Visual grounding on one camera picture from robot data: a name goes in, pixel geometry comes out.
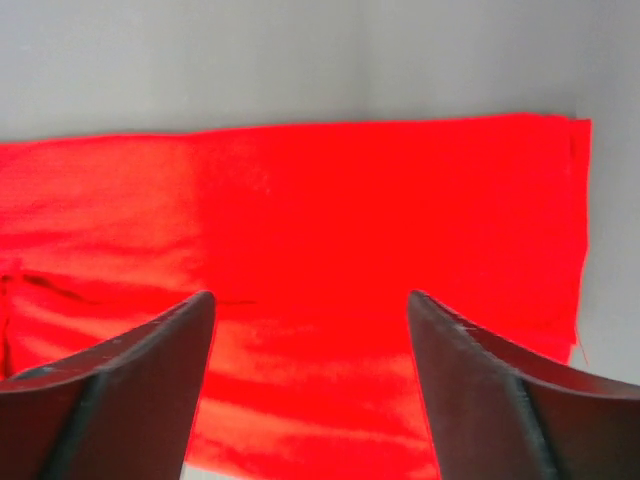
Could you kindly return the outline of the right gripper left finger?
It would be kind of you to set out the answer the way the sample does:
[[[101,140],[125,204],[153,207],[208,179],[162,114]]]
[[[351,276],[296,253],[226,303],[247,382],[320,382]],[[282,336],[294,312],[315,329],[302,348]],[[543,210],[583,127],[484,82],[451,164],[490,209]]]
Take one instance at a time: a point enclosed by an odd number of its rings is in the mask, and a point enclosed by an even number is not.
[[[4,479],[177,479],[208,363],[215,298],[1,383]]]

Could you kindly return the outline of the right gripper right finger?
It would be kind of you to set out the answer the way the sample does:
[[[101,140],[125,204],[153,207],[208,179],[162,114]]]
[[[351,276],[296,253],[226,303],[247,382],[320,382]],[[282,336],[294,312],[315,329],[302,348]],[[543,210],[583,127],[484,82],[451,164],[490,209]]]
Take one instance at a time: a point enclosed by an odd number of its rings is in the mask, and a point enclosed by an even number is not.
[[[420,291],[408,325],[442,478],[638,478],[638,386],[557,363]]]

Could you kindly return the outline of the red t shirt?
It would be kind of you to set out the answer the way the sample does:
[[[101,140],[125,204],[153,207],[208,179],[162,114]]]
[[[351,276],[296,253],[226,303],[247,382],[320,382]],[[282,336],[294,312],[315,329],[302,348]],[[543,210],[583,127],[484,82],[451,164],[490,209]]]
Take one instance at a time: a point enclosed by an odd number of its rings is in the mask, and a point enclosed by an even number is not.
[[[5,143],[1,374],[208,290],[191,464],[435,479],[408,296],[567,362],[591,139],[524,113]]]

